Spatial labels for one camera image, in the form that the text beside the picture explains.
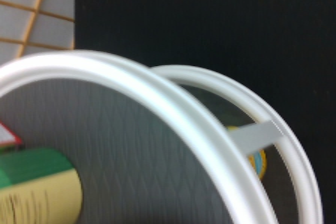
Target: white ring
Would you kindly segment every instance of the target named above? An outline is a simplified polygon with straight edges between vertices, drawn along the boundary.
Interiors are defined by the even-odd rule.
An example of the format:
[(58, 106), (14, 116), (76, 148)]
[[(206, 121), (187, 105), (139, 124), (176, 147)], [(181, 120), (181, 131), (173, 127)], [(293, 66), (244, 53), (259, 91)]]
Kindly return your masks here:
[(25, 84), (56, 78), (92, 82), (137, 101), (188, 146), (217, 187), (233, 222), (277, 223), (256, 174), (226, 131), (208, 110), (175, 84), (142, 65), (113, 55), (85, 51), (46, 53), (1, 67), (0, 97)]
[(290, 180), (301, 224), (322, 224), (322, 206), (316, 179), (295, 135), (257, 95), (221, 74), (193, 66), (158, 66), (152, 71), (176, 84), (200, 88), (226, 99), (256, 122), (272, 121), (286, 138), (275, 142)]

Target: gray fabric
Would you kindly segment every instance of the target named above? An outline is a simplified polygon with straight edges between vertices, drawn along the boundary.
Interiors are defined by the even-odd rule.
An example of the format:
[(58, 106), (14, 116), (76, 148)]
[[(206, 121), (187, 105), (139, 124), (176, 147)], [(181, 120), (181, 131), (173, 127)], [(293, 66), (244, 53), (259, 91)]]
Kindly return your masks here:
[(83, 190), (79, 224), (230, 223), (185, 145), (116, 92), (71, 80), (29, 84), (0, 99), (0, 120), (28, 148), (68, 157)]

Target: white frame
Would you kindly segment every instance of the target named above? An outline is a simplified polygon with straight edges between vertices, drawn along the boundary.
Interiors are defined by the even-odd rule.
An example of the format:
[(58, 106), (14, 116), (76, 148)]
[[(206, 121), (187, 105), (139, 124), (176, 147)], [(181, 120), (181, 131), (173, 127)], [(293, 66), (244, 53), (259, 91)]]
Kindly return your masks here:
[(118, 56), (91, 51), (44, 53), (0, 68), (0, 97), (25, 84), (56, 78), (92, 82), (139, 102), (188, 146), (214, 182), (233, 223), (277, 223), (245, 156), (217, 119), (175, 84)]

